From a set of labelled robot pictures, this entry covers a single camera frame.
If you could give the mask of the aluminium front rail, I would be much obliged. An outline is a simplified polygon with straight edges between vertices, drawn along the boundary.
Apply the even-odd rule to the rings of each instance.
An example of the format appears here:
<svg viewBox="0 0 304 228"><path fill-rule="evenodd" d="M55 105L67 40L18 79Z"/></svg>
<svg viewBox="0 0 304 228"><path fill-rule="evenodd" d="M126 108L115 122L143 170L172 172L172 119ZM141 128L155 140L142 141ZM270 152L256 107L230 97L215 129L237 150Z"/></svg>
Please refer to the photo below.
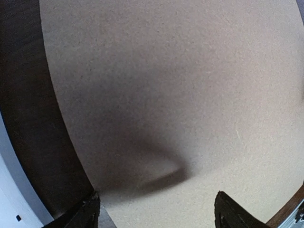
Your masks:
<svg viewBox="0 0 304 228"><path fill-rule="evenodd" d="M304 201L294 209L278 228L304 228Z"/></svg>

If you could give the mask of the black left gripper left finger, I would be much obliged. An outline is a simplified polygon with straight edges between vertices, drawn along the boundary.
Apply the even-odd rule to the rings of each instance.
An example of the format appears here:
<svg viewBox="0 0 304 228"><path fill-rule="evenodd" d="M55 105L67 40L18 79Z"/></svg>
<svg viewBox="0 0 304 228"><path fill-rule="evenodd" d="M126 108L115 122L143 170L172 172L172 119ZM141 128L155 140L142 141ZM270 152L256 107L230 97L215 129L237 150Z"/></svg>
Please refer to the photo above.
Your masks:
<svg viewBox="0 0 304 228"><path fill-rule="evenodd" d="M43 228L98 228L100 198L96 191Z"/></svg>

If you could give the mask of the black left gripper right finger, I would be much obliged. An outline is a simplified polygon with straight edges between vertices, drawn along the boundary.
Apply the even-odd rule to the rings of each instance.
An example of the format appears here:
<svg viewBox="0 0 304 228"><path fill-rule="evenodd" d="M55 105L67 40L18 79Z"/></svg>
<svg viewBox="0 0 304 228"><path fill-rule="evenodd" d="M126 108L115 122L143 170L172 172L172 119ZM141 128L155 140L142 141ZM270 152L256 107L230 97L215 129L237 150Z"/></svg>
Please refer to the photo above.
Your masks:
<svg viewBox="0 0 304 228"><path fill-rule="evenodd" d="M216 228L268 228L235 202L228 194L219 191L214 203Z"/></svg>

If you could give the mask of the brown backing board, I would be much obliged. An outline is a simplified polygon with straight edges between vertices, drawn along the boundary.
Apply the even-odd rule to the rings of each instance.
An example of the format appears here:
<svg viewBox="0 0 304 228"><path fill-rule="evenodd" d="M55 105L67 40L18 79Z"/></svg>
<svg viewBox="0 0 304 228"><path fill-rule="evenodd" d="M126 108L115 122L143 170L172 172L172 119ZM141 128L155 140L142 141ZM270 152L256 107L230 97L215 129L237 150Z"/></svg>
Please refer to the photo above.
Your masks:
<svg viewBox="0 0 304 228"><path fill-rule="evenodd" d="M294 0L42 0L69 136L119 228L212 228L224 191L268 221L304 181Z"/></svg>

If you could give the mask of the white picture frame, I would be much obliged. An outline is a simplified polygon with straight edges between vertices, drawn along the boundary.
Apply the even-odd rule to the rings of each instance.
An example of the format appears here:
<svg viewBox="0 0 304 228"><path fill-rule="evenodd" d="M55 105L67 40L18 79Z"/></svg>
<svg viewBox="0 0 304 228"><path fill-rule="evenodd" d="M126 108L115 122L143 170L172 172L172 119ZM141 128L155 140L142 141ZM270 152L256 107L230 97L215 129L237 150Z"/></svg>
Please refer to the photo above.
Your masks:
<svg viewBox="0 0 304 228"><path fill-rule="evenodd" d="M27 178L0 119L0 226L42 228L54 221Z"/></svg>

